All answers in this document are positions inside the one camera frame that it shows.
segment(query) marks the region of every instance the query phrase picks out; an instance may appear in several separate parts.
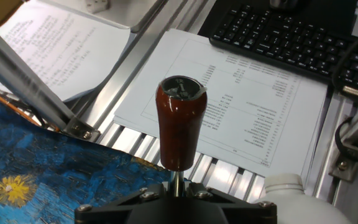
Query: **gear shift knob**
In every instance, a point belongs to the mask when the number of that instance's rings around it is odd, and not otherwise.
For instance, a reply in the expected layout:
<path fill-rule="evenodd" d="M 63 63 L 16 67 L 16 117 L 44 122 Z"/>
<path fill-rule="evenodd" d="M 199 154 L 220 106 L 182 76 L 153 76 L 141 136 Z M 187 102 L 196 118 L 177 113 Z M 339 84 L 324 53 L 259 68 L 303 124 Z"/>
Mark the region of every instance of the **gear shift knob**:
<path fill-rule="evenodd" d="M 192 167 L 207 105 L 206 88 L 184 76 L 164 79 L 157 88 L 162 165 L 172 171 Z"/>

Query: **printed document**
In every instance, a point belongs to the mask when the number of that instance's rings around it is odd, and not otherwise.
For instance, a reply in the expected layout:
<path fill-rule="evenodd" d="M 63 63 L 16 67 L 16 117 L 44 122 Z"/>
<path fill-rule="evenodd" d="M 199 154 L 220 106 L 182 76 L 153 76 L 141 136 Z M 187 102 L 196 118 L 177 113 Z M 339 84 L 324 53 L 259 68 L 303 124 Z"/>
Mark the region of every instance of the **printed document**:
<path fill-rule="evenodd" d="M 0 36 L 63 101 L 110 74 L 130 33 L 37 1 L 24 3 L 0 27 Z M 10 93 L 1 83 L 0 90 Z"/>
<path fill-rule="evenodd" d="M 325 84 L 170 30 L 118 107 L 115 122 L 158 137 L 155 91 L 174 75 L 207 87 L 198 152 L 262 176 L 307 173 Z"/>

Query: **black keyboard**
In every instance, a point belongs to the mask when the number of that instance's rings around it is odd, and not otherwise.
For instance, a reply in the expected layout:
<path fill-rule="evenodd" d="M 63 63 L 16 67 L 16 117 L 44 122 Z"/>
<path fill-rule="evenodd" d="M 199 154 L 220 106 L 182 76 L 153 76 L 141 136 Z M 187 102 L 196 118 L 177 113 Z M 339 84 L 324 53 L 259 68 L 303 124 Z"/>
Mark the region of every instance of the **black keyboard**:
<path fill-rule="evenodd" d="M 217 25 L 209 39 L 212 45 L 329 82 L 339 59 L 357 39 L 246 4 L 232 5 Z M 342 91 L 358 98 L 358 49 L 345 62 L 338 82 Z"/>

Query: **blue fabric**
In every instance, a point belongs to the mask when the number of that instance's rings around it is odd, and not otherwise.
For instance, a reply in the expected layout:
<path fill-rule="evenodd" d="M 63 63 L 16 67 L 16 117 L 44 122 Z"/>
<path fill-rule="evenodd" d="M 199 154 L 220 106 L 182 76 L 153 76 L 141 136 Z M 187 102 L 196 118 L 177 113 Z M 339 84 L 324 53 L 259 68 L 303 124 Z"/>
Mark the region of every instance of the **blue fabric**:
<path fill-rule="evenodd" d="M 73 223 L 80 204 L 102 206 L 168 176 L 123 152 L 38 128 L 0 104 L 0 223 Z"/>

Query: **screw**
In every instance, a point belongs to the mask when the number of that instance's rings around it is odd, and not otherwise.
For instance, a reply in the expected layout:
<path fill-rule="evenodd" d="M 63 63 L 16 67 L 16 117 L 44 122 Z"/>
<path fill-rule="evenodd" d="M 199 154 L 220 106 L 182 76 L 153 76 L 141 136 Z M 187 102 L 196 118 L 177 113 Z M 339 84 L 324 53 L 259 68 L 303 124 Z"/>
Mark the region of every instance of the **screw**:
<path fill-rule="evenodd" d="M 86 211 L 89 211 L 92 209 L 92 205 L 80 205 L 77 210 L 80 211 L 80 212 L 86 212 Z"/>
<path fill-rule="evenodd" d="M 263 201 L 263 202 L 259 202 L 258 205 L 261 206 L 262 208 L 267 208 L 267 207 L 270 207 L 270 206 L 272 206 L 274 204 L 272 202 Z"/>
<path fill-rule="evenodd" d="M 204 198 L 212 197 L 212 194 L 206 190 L 200 190 L 194 196 L 198 199 L 204 199 Z"/>
<path fill-rule="evenodd" d="M 92 133 L 90 133 L 89 131 L 85 131 L 83 138 L 84 139 L 90 139 L 92 137 Z"/>
<path fill-rule="evenodd" d="M 142 194 L 140 196 L 140 198 L 142 198 L 142 199 L 152 199 L 152 198 L 155 198 L 157 196 L 158 196 L 158 194 L 155 193 L 155 192 L 144 192 L 144 194 Z"/>
<path fill-rule="evenodd" d="M 340 171 L 345 171 L 347 170 L 347 162 L 346 161 L 342 161 L 339 165 L 338 165 L 338 169 Z"/>

